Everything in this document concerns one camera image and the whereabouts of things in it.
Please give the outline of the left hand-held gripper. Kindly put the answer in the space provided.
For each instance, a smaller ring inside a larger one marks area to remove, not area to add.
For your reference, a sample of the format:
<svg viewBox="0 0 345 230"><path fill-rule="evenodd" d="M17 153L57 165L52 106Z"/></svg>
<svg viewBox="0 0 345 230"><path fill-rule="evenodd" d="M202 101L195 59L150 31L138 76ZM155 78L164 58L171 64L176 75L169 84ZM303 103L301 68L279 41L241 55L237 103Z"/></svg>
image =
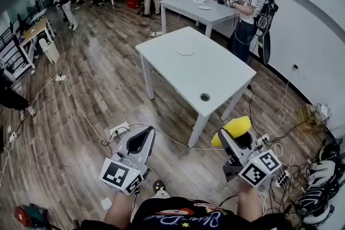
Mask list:
<svg viewBox="0 0 345 230"><path fill-rule="evenodd" d="M156 131L152 126L140 127L125 134L118 144L119 152L105 159L99 179L125 195L139 193L139 185L150 172L146 162L155 137Z"/></svg>

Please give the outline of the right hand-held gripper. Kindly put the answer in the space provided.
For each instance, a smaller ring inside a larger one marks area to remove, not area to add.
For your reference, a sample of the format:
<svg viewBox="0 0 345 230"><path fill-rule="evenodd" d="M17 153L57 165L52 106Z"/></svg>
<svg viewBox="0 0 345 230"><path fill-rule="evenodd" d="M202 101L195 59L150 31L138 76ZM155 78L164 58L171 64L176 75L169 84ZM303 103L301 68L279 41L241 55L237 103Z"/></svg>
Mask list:
<svg viewBox="0 0 345 230"><path fill-rule="evenodd" d="M282 163L271 149L261 146L261 136L257 136L253 131L249 131L249 134L252 138L252 150L244 150L227 130L218 130L220 142L230 156L223 165L223 171L228 182L239 177L251 186L258 187L272 177Z"/></svg>

